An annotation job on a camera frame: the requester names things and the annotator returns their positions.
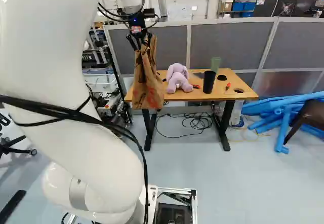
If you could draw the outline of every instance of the stuffed toy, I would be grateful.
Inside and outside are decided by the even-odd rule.
[[[174,63],[169,66],[167,72],[167,93],[173,94],[176,92],[177,87],[181,87],[183,91],[193,91],[193,86],[189,84],[189,72],[187,67],[180,64]]]

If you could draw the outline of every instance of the cardboard box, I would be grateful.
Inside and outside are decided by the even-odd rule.
[[[230,2],[225,2],[225,3],[222,3],[221,4],[221,8],[219,10],[219,12],[227,12],[227,11],[231,11],[232,10],[232,4],[233,3],[230,3]]]

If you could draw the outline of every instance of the office chair wheel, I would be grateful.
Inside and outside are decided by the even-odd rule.
[[[30,153],[29,154],[32,155],[32,156],[35,156],[37,154],[37,150],[36,149],[32,149],[32,150],[30,150]]]

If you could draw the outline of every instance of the paper bag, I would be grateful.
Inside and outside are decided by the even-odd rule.
[[[132,106],[134,109],[158,109],[163,107],[164,88],[162,79],[156,73],[155,54],[155,36],[152,36],[150,46],[142,44],[141,50],[135,51],[132,98]]]

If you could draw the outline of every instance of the black cup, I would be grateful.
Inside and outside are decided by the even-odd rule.
[[[207,70],[204,73],[204,88],[202,91],[206,94],[210,94],[213,90],[214,80],[216,77],[216,73],[211,70]]]

